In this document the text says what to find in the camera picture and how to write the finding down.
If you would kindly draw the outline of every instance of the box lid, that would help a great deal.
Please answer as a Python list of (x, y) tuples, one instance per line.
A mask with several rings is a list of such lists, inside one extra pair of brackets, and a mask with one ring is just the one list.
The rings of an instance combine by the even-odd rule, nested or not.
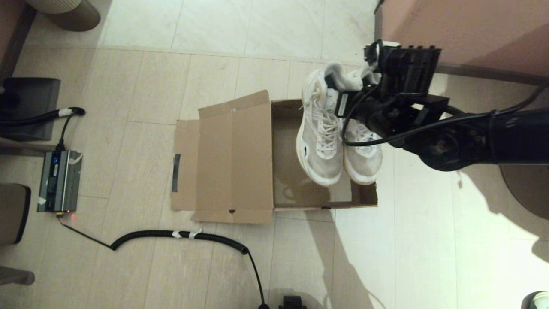
[(273, 211), (271, 101), (266, 90), (178, 120), (173, 210), (193, 220), (269, 223)]

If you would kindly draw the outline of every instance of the white sneaker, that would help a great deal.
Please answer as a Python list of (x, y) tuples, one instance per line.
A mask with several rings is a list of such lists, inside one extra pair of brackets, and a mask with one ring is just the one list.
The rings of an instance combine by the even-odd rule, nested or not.
[(530, 309), (549, 309), (549, 292), (539, 292), (534, 296)]
[[(354, 119), (349, 120), (345, 137), (350, 142), (367, 142), (380, 137), (365, 125)], [(383, 153), (381, 145), (350, 147), (345, 146), (344, 164), (349, 177), (360, 185), (376, 181)]]
[(303, 118), (295, 148), (305, 173), (321, 186), (339, 181), (343, 170), (340, 121), (335, 116), (337, 91), (327, 89), (326, 70), (311, 73), (303, 88)]

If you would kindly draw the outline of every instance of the open cardboard box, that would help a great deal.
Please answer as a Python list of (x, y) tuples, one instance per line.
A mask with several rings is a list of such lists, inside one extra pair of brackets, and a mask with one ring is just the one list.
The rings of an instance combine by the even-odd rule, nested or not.
[(194, 221), (270, 223), (273, 211), (376, 206), (376, 184), (342, 177), (341, 193), (307, 177), (295, 154), (300, 107), (263, 90), (178, 120), (172, 210), (194, 211)]

